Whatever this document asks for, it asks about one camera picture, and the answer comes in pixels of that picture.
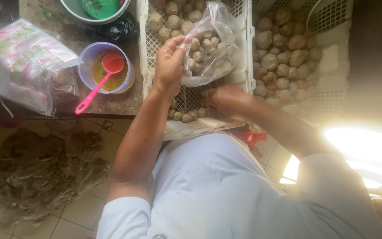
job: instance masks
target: white shirt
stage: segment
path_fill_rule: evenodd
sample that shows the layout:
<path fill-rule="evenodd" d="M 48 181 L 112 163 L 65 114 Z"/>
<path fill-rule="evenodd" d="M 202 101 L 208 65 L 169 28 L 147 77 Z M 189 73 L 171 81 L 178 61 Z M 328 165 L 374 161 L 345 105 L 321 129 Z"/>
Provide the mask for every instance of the white shirt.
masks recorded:
<path fill-rule="evenodd" d="M 97 239 L 382 239 L 364 183 L 341 156 L 302 160 L 296 200 L 224 133 L 172 141 L 153 175 L 153 207 L 107 203 Z"/>

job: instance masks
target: pink ladle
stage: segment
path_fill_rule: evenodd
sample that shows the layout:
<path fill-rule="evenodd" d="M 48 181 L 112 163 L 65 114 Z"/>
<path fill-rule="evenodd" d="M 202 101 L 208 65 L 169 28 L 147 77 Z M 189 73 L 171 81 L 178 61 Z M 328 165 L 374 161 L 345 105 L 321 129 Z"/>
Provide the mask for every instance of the pink ladle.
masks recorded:
<path fill-rule="evenodd" d="M 82 113 L 91 103 L 92 99 L 97 95 L 98 91 L 101 89 L 103 84 L 107 81 L 107 79 L 112 75 L 119 73 L 125 67 L 125 61 L 123 57 L 116 53 L 109 53 L 104 56 L 102 62 L 103 68 L 107 71 L 106 77 L 98 84 L 97 87 L 85 98 L 85 100 L 80 103 L 76 108 L 76 114 Z"/>

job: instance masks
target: black plastic bag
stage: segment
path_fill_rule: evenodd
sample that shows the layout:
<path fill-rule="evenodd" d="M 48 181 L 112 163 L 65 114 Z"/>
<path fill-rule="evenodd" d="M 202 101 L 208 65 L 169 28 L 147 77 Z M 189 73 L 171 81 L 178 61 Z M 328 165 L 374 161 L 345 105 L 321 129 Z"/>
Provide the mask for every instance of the black plastic bag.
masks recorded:
<path fill-rule="evenodd" d="M 95 25 L 95 31 L 86 29 L 85 34 L 96 40 L 113 44 L 136 41 L 139 37 L 139 25 L 130 12 L 123 13 L 117 20 L 104 25 Z"/>

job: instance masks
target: white plastic basket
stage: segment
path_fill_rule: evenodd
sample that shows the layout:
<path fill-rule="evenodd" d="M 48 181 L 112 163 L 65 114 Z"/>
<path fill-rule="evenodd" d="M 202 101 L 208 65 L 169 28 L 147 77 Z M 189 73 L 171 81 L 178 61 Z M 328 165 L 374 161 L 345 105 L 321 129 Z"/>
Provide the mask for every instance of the white plastic basket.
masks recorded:
<path fill-rule="evenodd" d="M 155 0 L 138 0 L 137 16 L 140 24 L 140 64 L 141 74 L 144 76 L 143 99 L 145 99 L 151 89 L 152 79 L 149 67 L 155 67 L 156 53 L 163 45 L 164 41 L 158 39 L 157 34 L 146 28 L 148 16 L 153 12 L 158 12 L 163 16 L 164 25 L 167 17 L 164 10 L 155 7 Z M 236 85 L 247 93 L 253 94 L 256 82 L 253 80 L 252 69 L 252 38 L 254 28 L 251 25 L 251 0 L 231 0 L 231 14 L 235 17 L 238 26 L 242 30 L 242 57 L 238 65 L 225 77 L 225 83 Z M 180 93 L 175 97 L 178 106 L 176 110 L 185 108 L 190 111 L 199 108 L 198 102 L 201 98 L 198 88 L 182 87 Z M 163 141 L 180 139 L 211 133 L 227 128 L 243 126 L 245 120 L 240 118 L 199 118 L 197 121 L 183 123 L 175 120 L 168 120 L 166 123 Z"/>
<path fill-rule="evenodd" d="M 287 5 L 292 11 L 303 10 L 309 14 L 318 0 L 253 0 L 253 12 L 262 15 L 280 6 Z M 315 35 L 317 46 L 322 50 L 322 58 L 316 68 L 319 82 L 316 85 L 315 104 L 310 117 L 305 121 L 315 127 L 322 127 L 343 114 L 347 77 L 350 72 L 348 55 L 348 39 L 350 36 L 351 20 L 341 23 L 343 19 L 350 19 L 353 9 L 353 0 L 323 0 L 314 8 L 314 14 L 319 27 L 323 31 Z M 250 129 L 255 132 L 264 132 L 260 127 L 249 123 Z"/>

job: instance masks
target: forearm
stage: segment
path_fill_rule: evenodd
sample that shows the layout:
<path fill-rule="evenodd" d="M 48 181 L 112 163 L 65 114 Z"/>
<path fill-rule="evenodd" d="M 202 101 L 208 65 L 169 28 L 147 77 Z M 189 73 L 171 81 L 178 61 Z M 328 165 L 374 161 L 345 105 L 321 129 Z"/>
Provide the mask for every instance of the forearm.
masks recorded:
<path fill-rule="evenodd" d="M 338 154 L 337 149 L 317 129 L 300 118 L 261 102 L 254 96 L 247 101 L 243 115 L 266 130 L 298 159 L 317 153 Z"/>
<path fill-rule="evenodd" d="M 151 90 L 116 155 L 113 180 L 147 182 L 160 150 L 170 99 Z"/>

